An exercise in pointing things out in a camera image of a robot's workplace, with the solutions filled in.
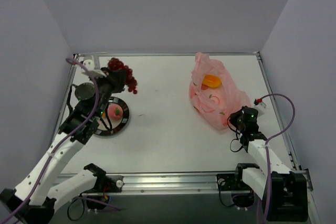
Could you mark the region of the pink fake peach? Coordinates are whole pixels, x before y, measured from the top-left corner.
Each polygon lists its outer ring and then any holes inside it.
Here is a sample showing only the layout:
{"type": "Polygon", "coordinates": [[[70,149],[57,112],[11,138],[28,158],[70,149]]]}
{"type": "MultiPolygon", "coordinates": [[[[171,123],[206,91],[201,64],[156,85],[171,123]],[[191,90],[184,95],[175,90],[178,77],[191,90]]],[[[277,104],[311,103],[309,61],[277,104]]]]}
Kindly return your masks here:
{"type": "Polygon", "coordinates": [[[123,109],[120,105],[111,103],[107,109],[107,116],[111,120],[119,120],[123,117],[123,109]]]}

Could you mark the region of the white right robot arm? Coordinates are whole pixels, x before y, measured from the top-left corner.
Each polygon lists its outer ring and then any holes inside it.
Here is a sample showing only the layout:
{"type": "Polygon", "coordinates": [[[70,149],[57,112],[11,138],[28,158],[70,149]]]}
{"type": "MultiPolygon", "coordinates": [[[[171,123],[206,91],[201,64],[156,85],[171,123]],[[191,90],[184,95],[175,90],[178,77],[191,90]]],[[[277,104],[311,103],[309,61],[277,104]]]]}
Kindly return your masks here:
{"type": "Polygon", "coordinates": [[[308,220],[307,180],[285,165],[271,149],[257,124],[258,110],[247,106],[231,114],[229,124],[235,128],[241,148],[253,163],[240,163],[233,175],[236,187],[247,186],[262,202],[264,219],[276,222],[308,220]]]}

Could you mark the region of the dark red fake grapes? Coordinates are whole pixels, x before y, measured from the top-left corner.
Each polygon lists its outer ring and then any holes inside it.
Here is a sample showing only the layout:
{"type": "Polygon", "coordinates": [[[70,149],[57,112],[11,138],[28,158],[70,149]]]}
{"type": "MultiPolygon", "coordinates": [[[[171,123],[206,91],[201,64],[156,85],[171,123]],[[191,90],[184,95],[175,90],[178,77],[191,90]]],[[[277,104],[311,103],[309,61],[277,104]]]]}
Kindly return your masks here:
{"type": "Polygon", "coordinates": [[[138,82],[133,76],[133,70],[126,64],[124,64],[118,58],[111,58],[108,62],[108,68],[112,72],[120,72],[122,76],[125,77],[125,85],[128,87],[128,92],[137,94],[137,85],[138,82]]]}

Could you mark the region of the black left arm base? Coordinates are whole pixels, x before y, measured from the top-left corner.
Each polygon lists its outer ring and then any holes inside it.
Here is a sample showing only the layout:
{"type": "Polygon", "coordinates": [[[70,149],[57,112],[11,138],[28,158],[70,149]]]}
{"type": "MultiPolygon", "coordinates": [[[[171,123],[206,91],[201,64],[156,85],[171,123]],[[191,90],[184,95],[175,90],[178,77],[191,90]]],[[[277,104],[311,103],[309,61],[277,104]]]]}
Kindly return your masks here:
{"type": "Polygon", "coordinates": [[[98,179],[93,189],[83,193],[85,205],[88,210],[99,211],[121,211],[121,208],[113,206],[110,202],[112,193],[121,193],[124,185],[123,177],[120,175],[106,176],[98,179]]]}

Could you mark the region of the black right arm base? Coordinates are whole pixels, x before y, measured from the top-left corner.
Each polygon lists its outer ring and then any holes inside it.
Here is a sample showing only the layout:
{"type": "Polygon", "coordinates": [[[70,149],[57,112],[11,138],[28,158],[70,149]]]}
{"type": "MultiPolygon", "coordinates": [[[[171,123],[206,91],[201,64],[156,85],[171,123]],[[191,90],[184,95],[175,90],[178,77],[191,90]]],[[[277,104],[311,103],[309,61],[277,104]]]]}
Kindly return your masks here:
{"type": "Polygon", "coordinates": [[[236,207],[237,210],[245,209],[246,211],[257,206],[261,208],[261,202],[254,190],[243,182],[243,170],[248,168],[259,168],[254,163],[238,163],[234,172],[220,173],[216,175],[219,201],[225,208],[236,207]],[[224,203],[221,193],[230,193],[230,203],[224,203]]]}

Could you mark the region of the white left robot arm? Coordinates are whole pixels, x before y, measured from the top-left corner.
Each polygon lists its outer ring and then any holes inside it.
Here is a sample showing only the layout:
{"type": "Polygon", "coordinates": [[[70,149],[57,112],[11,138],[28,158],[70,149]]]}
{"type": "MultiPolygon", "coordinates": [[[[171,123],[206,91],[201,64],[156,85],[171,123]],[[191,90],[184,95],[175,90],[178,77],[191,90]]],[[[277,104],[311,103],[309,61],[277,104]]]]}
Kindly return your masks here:
{"type": "Polygon", "coordinates": [[[102,68],[98,76],[91,71],[86,74],[91,82],[77,86],[79,102],[59,127],[48,151],[22,182],[1,192],[1,203],[10,213],[3,223],[13,217],[22,223],[49,223],[69,200],[87,191],[103,191],[112,183],[103,169],[91,163],[74,177],[53,185],[73,156],[95,134],[110,97],[124,90],[127,78],[126,71],[108,68],[102,68]]]}

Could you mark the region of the pink plastic bag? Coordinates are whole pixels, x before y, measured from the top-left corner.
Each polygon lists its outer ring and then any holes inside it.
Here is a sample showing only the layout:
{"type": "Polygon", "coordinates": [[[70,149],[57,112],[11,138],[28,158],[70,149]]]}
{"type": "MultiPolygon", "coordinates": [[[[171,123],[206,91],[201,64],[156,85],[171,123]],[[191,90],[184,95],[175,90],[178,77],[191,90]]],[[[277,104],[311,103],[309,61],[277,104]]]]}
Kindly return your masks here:
{"type": "Polygon", "coordinates": [[[224,64],[209,55],[198,52],[191,72],[189,98],[194,109],[205,121],[217,130],[228,127],[228,117],[243,106],[251,106],[246,92],[238,89],[224,64]],[[218,88],[202,85],[207,74],[218,77],[222,84],[218,88]]]}

